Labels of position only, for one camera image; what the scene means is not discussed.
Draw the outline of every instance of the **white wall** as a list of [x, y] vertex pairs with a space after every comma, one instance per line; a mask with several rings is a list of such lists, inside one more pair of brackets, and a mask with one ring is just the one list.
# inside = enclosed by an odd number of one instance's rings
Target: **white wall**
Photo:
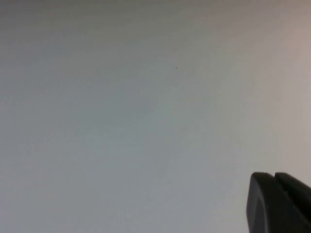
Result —
[[219, 2], [2, 5], [1, 232], [246, 233], [253, 171], [311, 184], [309, 1]]

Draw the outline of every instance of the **white surface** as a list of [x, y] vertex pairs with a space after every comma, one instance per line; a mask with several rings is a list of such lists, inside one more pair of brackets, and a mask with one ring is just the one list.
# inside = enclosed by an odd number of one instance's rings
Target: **white surface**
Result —
[[253, 171], [311, 184], [310, 3], [164, 2], [1, 7], [1, 232], [246, 233]]

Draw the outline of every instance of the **black object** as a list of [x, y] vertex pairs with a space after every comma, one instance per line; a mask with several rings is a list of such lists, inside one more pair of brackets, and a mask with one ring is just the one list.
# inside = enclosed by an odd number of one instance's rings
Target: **black object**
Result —
[[311, 188], [286, 173], [255, 172], [246, 214], [250, 233], [311, 233]]

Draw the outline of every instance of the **black plastic object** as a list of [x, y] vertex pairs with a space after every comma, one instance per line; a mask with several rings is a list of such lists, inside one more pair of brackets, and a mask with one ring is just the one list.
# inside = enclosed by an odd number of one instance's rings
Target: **black plastic object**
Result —
[[311, 233], [311, 188], [286, 173], [255, 172], [246, 214], [250, 233]]

